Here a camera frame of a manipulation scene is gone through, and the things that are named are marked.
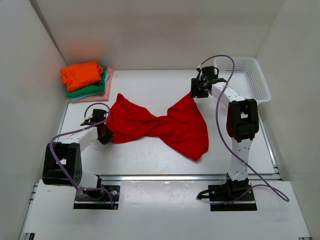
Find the red t shirt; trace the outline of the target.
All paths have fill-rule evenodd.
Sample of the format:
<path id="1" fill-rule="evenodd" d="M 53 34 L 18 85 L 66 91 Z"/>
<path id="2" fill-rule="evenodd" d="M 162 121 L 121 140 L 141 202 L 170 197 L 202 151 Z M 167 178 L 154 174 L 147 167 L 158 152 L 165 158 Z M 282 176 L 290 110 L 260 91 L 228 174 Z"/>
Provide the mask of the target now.
<path id="1" fill-rule="evenodd" d="M 118 94 L 106 126 L 114 132 L 114 144 L 158 137 L 170 148 L 195 162 L 209 150 L 207 124 L 190 93 L 168 108 L 163 116 L 155 116 L 145 107 Z"/>

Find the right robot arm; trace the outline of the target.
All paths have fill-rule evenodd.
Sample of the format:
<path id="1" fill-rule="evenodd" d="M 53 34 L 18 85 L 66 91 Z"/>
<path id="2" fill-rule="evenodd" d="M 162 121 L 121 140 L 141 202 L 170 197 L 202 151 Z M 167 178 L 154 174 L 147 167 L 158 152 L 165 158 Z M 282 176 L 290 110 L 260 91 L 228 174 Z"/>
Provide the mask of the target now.
<path id="1" fill-rule="evenodd" d="M 232 182 L 248 179 L 250 147 L 259 131 L 258 104 L 253 98 L 248 99 L 227 86 L 222 78 L 216 80 L 191 80 L 191 96 L 207 98 L 209 95 L 218 99 L 216 107 L 223 104 L 227 108 L 226 131 L 231 138 L 231 163 L 227 178 Z"/>

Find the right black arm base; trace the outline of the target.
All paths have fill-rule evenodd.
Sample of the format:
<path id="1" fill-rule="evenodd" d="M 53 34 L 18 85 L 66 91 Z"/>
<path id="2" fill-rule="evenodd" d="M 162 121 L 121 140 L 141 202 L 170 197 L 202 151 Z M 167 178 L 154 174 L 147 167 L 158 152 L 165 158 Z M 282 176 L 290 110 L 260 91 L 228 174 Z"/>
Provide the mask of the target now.
<path id="1" fill-rule="evenodd" d="M 210 184 L 201 191 L 197 200 L 208 199 L 212 212 L 257 211 L 257 204 L 248 178 L 238 181 L 226 177 L 224 183 Z"/>

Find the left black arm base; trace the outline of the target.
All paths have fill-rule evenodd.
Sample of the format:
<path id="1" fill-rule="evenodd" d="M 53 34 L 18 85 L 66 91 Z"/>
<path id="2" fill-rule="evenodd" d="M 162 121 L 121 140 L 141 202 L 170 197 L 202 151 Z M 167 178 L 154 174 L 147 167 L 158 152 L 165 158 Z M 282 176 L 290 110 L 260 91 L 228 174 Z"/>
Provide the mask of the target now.
<path id="1" fill-rule="evenodd" d="M 121 182 L 103 180 L 101 186 L 109 192 L 111 198 L 103 190 L 76 192 L 73 208 L 77 210 L 117 210 Z"/>

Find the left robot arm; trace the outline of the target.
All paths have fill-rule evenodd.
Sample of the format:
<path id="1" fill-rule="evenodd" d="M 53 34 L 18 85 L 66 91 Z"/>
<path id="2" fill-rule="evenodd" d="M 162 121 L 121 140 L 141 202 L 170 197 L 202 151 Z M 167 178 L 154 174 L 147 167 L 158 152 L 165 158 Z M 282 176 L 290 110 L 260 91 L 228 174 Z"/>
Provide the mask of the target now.
<path id="1" fill-rule="evenodd" d="M 112 132 L 104 123 L 82 128 L 72 133 L 63 141 L 52 140 L 46 147 L 42 181 L 46 185 L 73 186 L 84 190 L 93 198 L 104 195 L 105 187 L 98 175 L 87 173 L 82 166 L 82 152 L 92 142 L 99 141 L 102 145 L 112 142 Z"/>

